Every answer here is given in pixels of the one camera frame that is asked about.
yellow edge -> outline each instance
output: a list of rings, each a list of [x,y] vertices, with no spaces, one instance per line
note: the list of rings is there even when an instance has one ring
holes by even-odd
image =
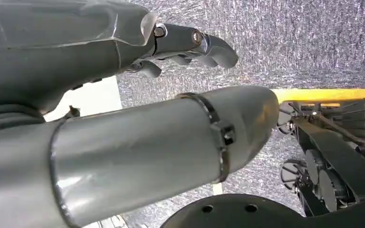
[[[365,89],[272,89],[279,103],[299,102],[339,102],[365,99]]]

plastic wrap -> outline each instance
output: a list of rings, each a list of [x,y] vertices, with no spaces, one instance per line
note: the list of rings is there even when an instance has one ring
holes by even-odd
[[[156,20],[120,0],[0,0],[0,49],[106,39],[144,46]]]

metal band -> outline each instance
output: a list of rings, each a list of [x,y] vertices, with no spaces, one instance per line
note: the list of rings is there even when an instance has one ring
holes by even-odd
[[[176,98],[189,98],[198,103],[209,117],[212,132],[214,133],[215,141],[219,150],[220,175],[216,180],[217,183],[227,179],[230,171],[229,149],[228,145],[235,141],[234,126],[227,121],[220,119],[218,113],[212,104],[203,96],[195,93],[179,94]]]

gray textured wall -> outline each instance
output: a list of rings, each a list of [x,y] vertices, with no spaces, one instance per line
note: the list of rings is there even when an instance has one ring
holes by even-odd
[[[365,0],[132,0],[161,21],[197,28],[229,42],[233,69],[159,62],[160,78],[118,77],[123,107],[232,85],[271,88],[365,88]],[[223,184],[226,192],[260,195],[300,211],[279,180],[284,160],[301,158],[296,142],[273,134],[257,158]],[[182,206],[210,196],[210,186],[124,215],[130,227],[159,227]]]

robotic arm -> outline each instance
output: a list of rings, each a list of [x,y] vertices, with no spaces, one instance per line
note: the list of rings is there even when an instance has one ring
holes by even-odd
[[[44,121],[86,82],[159,76],[152,59],[236,64],[223,40],[154,21],[118,1],[0,1],[0,227],[82,227],[223,181],[268,140],[278,100],[257,86]]]

